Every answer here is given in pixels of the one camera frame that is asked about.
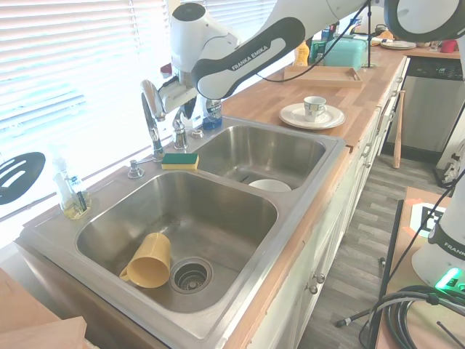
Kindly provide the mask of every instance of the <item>dish soap bottle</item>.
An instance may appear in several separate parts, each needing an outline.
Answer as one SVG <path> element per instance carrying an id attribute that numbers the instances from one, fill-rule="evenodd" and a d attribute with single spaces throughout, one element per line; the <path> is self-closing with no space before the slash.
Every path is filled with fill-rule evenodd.
<path id="1" fill-rule="evenodd" d="M 304 41 L 296 48 L 296 59 L 294 65 L 307 66 L 308 56 L 310 55 L 310 49 L 307 43 Z"/>
<path id="2" fill-rule="evenodd" d="M 202 97 L 203 129 L 216 129 L 223 122 L 221 100 Z"/>
<path id="3" fill-rule="evenodd" d="M 67 218 L 78 220 L 90 210 L 90 195 L 81 179 L 77 175 L 70 175 L 63 157 L 55 158 L 53 167 L 53 180 L 57 185 L 60 207 Z"/>

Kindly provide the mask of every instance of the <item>stainless steel sink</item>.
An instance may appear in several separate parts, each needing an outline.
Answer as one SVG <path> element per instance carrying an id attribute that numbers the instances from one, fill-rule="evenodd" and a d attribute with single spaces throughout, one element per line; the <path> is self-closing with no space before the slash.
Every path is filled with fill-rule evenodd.
<path id="1" fill-rule="evenodd" d="M 249 126 L 229 127 L 196 151 L 199 169 L 250 184 L 274 179 L 302 185 L 325 153 L 317 140 Z"/>
<path id="2" fill-rule="evenodd" d="M 266 199 L 187 172 L 161 174 L 90 222 L 78 250 L 114 275 L 147 234 L 171 242 L 171 279 L 157 289 L 137 287 L 181 313 L 218 302 L 275 224 Z"/>
<path id="3" fill-rule="evenodd" d="M 144 177 L 130 180 L 123 168 L 92 191 L 91 212 L 80 220 L 56 209 L 27 226 L 17 243 L 170 348 L 222 348 L 344 141 L 224 118 L 222 128 L 189 144 L 201 159 L 197 171 L 163 171 L 149 162 L 141 165 Z M 172 145 L 165 150 L 182 152 Z M 261 178 L 282 180 L 293 190 L 247 185 Z M 152 232 L 171 241 L 171 277 L 158 289 L 141 289 L 118 274 Z"/>

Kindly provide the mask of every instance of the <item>kitchen faucet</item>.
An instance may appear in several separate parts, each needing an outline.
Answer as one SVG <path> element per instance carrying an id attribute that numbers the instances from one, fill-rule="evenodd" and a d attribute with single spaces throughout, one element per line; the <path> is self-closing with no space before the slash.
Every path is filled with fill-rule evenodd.
<path id="1" fill-rule="evenodd" d="M 142 107 L 144 108 L 145 121 L 147 122 L 148 133 L 153 143 L 153 155 L 151 158 L 141 161 L 131 160 L 131 169 L 128 177 L 135 179 L 141 178 L 145 171 L 139 167 L 139 164 L 154 161 L 162 162 L 165 156 L 165 150 L 161 144 L 160 132 L 158 131 L 158 122 L 165 121 L 166 113 L 163 107 L 163 101 L 155 85 L 148 80 L 141 82 L 142 87 Z M 182 123 L 181 115 L 186 116 L 185 107 L 182 106 L 176 113 L 173 120 L 174 128 L 174 147 L 176 149 L 186 149 L 188 147 L 185 126 Z"/>

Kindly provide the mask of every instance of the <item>white bowl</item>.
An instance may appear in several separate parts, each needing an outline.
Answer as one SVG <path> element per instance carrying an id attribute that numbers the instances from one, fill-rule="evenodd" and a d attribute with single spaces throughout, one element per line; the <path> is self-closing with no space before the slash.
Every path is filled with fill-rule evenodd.
<path id="1" fill-rule="evenodd" d="M 258 189 L 275 191 L 277 193 L 291 191 L 291 187 L 279 180 L 256 180 L 255 182 L 252 182 L 249 185 Z"/>

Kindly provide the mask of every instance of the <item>white plate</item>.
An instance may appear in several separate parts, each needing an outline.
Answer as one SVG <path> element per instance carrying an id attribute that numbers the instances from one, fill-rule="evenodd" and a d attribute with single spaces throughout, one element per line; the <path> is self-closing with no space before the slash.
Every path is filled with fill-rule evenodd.
<path id="1" fill-rule="evenodd" d="M 280 119 L 288 125 L 299 127 L 301 129 L 331 129 L 339 126 L 346 121 L 344 113 L 338 108 L 330 105 L 326 106 L 324 117 L 319 122 L 309 122 L 305 120 L 304 103 L 288 105 L 280 113 Z"/>
<path id="2" fill-rule="evenodd" d="M 387 49 L 414 49 L 416 44 L 407 41 L 381 42 L 381 46 Z"/>
<path id="3" fill-rule="evenodd" d="M 291 187 L 280 180 L 256 180 L 249 185 L 258 189 L 275 191 L 277 193 L 291 191 Z"/>

